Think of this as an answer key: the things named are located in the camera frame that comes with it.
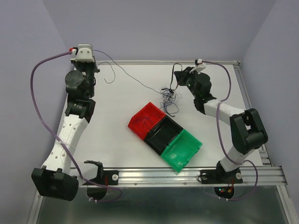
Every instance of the screw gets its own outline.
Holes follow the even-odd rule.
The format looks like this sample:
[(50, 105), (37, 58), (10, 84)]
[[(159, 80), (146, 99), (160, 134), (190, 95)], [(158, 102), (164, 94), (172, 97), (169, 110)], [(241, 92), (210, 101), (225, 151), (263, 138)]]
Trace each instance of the screw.
[(113, 174), (112, 175), (112, 180), (117, 181), (118, 180), (118, 175), (117, 174)]
[(241, 173), (236, 173), (235, 176), (238, 180), (242, 179), (242, 174)]

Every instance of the gray floor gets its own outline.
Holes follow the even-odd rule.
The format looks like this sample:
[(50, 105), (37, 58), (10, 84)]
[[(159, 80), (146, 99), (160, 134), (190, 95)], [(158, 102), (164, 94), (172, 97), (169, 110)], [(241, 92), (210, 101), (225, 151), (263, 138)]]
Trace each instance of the gray floor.
[[(237, 187), (235, 197), (252, 187)], [(95, 204), (80, 188), (72, 202), (44, 198), (38, 224), (284, 224), (277, 188), (257, 187), (238, 202), (223, 202), (203, 188), (125, 189), (117, 202)]]

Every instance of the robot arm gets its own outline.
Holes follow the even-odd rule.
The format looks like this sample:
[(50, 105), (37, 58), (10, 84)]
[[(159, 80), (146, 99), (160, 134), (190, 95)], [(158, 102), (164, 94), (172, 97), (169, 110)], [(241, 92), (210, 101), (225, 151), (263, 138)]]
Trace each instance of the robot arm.
[[(178, 85), (187, 86), (194, 96), (196, 109), (203, 114), (216, 118), (220, 101), (210, 93), (212, 87), (210, 77), (201, 73), (204, 68), (205, 65), (200, 63), (196, 68), (187, 67), (184, 71), (175, 71), (174, 74)], [(259, 148), (268, 141), (268, 135), (255, 109), (243, 110), (221, 103), (219, 120), (231, 127), (233, 146), (228, 152), (228, 157), (234, 162), (227, 157), (219, 161), (213, 175), (213, 181), (214, 183), (226, 183), (238, 172), (240, 164), (253, 152), (253, 149)]]
[[(70, 71), (65, 76), (67, 108), (58, 136), (73, 156), (81, 134), (93, 115), (95, 101), (91, 98), (94, 96), (96, 83), (94, 73), (99, 70), (91, 45), (80, 44), (71, 50), (71, 63), (77, 70)], [(61, 142), (56, 140), (42, 168), (35, 168), (31, 174), (39, 194), (71, 201), (77, 193), (79, 181), (76, 176), (69, 175), (70, 167), (71, 159)]]

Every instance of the wall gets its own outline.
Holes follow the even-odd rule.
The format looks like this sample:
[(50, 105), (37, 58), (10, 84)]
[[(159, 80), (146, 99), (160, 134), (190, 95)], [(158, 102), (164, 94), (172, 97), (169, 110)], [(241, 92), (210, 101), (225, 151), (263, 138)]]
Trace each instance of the wall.
[(274, 0), (43, 0), (67, 47), (117, 60), (240, 60)]
[(299, 214), (298, 12), (298, 0), (277, 0), (242, 60), (242, 71), (269, 135), (269, 156), (276, 166), (282, 165)]
[[(2, 1), (0, 7), (0, 223), (27, 223), (36, 188), (31, 180), (53, 145), (30, 95), (30, 73), (40, 60), (66, 47), (40, 0)], [(69, 58), (36, 71), (34, 87), (41, 113), (57, 129)]]

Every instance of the white table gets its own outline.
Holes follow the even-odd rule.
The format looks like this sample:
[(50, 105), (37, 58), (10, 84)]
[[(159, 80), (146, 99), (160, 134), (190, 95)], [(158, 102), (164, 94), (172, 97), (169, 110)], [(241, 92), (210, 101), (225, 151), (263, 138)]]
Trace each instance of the white table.
[[(172, 65), (122, 65), (122, 67), (130, 75), (155, 90), (170, 84)], [(232, 91), (227, 104), (245, 109), (234, 68), (232, 65), (226, 67), (232, 79)], [(113, 65), (116, 73), (115, 81), (106, 84), (104, 78), (108, 82), (111, 81), (113, 72), (109, 65), (100, 65), (100, 69), (101, 72), (95, 75), (97, 78), (93, 98), (96, 101), (95, 111), (74, 154), (83, 172), (90, 167), (83, 164), (86, 160), (100, 161), (106, 168), (170, 167), (127, 127), (131, 117), (148, 102), (159, 107), (162, 97), (127, 76), (116, 65)], [(224, 69), (208, 65), (204, 72), (211, 77), (211, 93), (218, 99), (225, 98), (228, 92), (228, 77)], [(195, 109), (193, 96), (186, 87), (178, 87), (177, 93), (179, 112), (173, 119), (203, 143), (186, 167), (215, 167), (224, 156), (218, 140), (215, 118), (203, 115)], [(230, 127), (222, 122), (221, 133), (224, 146), (229, 150), (232, 146)], [(263, 165), (258, 150), (248, 158), (257, 166)]]

